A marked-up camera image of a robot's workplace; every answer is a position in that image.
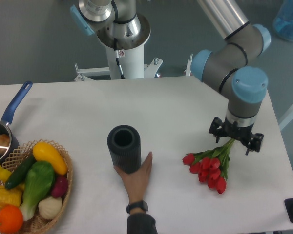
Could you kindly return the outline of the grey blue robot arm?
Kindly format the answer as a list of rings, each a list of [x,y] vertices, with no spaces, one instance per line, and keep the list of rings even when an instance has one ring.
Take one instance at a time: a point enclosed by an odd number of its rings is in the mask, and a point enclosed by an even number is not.
[[[247,151],[259,152],[264,136],[252,133],[252,128],[268,77],[249,62],[267,49],[271,36],[262,25],[250,24],[233,0],[201,0],[199,5],[226,42],[217,53],[200,51],[189,65],[197,79],[228,99],[225,119],[215,118],[209,132],[216,138],[238,140]],[[86,35],[95,34],[105,47],[112,79],[155,76],[144,64],[150,25],[136,11],[135,1],[81,0],[71,6],[70,14]]]

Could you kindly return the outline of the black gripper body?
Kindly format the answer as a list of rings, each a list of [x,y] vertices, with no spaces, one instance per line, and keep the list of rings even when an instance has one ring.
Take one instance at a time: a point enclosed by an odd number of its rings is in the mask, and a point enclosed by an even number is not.
[[[253,125],[247,127],[238,126],[236,122],[230,123],[227,119],[220,129],[220,137],[230,137],[239,140],[242,144],[248,144],[252,136]]]

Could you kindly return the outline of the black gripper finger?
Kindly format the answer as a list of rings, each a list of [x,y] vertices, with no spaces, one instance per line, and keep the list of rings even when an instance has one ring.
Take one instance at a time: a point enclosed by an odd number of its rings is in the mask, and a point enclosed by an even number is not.
[[[260,152],[261,143],[263,141],[264,135],[262,133],[249,133],[246,137],[241,139],[241,143],[247,148],[245,155],[247,156],[249,152]]]
[[[209,133],[216,138],[216,143],[219,142],[220,138],[226,136],[224,125],[225,123],[218,117],[215,117],[210,125]]]

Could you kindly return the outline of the grey sleeved forearm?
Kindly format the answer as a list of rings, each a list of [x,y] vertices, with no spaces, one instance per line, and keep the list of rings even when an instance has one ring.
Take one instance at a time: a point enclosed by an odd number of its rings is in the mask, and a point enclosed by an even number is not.
[[[146,213],[131,214],[127,218],[128,234],[157,234],[156,220]]]

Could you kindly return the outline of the person's hand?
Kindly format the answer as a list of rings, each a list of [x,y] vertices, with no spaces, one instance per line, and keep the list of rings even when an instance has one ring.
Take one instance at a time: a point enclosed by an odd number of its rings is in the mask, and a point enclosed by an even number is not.
[[[152,160],[153,153],[149,152],[141,167],[131,174],[127,174],[118,166],[114,166],[115,171],[123,181],[129,204],[140,202],[144,199],[151,175]]]

